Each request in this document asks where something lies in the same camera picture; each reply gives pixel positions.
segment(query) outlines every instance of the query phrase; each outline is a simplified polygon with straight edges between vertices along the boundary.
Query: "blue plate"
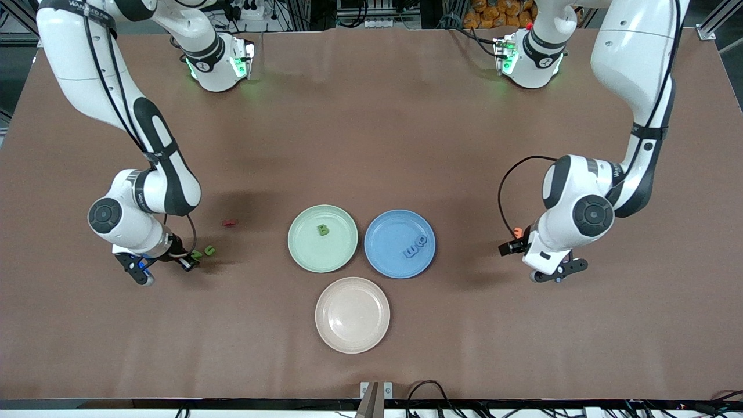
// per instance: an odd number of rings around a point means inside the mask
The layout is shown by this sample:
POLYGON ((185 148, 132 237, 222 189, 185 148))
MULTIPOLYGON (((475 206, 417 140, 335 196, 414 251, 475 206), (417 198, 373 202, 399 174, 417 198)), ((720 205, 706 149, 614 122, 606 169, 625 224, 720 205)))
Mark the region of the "blue plate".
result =
POLYGON ((421 215, 390 210, 377 216, 366 230, 364 252, 378 272, 393 279, 408 279, 431 264, 436 238, 421 215))

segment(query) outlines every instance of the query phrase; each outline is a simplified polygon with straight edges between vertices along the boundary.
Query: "table surface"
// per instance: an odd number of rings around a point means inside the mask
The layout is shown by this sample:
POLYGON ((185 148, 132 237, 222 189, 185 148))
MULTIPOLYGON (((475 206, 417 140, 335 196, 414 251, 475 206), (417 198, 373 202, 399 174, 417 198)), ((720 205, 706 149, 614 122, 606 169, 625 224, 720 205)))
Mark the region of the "table surface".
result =
MULTIPOLYGON (((0 396, 341 398, 371 380, 400 396, 419 379, 481 399, 740 388, 743 117, 712 42, 685 33, 652 201, 576 251, 588 271, 535 284, 520 257, 497 255, 508 232, 496 191, 514 162, 624 156, 632 116, 591 73, 595 36, 578 30, 558 77, 527 91, 457 33, 267 34, 259 80, 219 94, 189 78, 166 36, 120 37, 201 182, 199 248, 217 248, 188 274, 156 265, 149 288, 85 218, 119 170, 146 162, 72 108, 40 53, 0 152, 0 396), (317 204, 346 209, 360 234, 386 210, 418 212, 436 258, 392 280, 360 245, 339 271, 303 271, 286 233, 317 204), (333 351, 314 324, 320 293, 347 276, 378 284, 392 308, 386 337, 359 355, 333 351)), ((512 224, 544 210, 546 168, 510 177, 512 224)), ((169 225, 189 241, 183 219, 169 225)))

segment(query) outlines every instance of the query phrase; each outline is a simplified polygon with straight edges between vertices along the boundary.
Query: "green plate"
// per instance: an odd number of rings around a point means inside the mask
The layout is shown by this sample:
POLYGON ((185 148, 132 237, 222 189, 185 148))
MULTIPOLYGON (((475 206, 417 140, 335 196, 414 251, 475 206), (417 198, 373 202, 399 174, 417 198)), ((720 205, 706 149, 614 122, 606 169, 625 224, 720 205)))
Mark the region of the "green plate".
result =
POLYGON ((356 252, 359 231, 351 215, 333 205, 305 209, 289 227, 289 253, 303 269, 329 273, 356 252))

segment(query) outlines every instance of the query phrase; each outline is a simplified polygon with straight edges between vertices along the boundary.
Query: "white plate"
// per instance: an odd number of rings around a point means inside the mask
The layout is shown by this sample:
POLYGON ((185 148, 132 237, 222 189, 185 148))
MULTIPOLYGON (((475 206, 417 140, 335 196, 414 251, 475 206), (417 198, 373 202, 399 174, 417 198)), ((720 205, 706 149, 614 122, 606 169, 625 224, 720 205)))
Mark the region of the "white plate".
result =
POLYGON ((361 277, 336 280, 317 300, 315 325, 320 338, 333 350, 363 353, 387 333, 387 296, 379 286, 361 277))

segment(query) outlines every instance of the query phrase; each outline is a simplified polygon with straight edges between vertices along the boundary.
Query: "plate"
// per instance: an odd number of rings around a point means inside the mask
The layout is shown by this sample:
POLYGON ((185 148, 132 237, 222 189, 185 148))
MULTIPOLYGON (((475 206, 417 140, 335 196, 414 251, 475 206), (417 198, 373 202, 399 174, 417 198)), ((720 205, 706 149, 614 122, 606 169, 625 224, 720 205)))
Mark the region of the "plate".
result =
POLYGON ((389 302, 382 289, 361 277, 345 277, 317 300, 315 325, 330 348, 345 354, 370 350, 389 327, 389 302))
POLYGON ((351 215, 332 205, 305 209, 289 227, 289 253, 313 273, 340 269, 356 252, 359 232, 351 215))
POLYGON ((436 253, 431 225, 404 209, 382 213, 371 222, 364 237, 366 258, 378 272, 393 279, 422 273, 436 253))

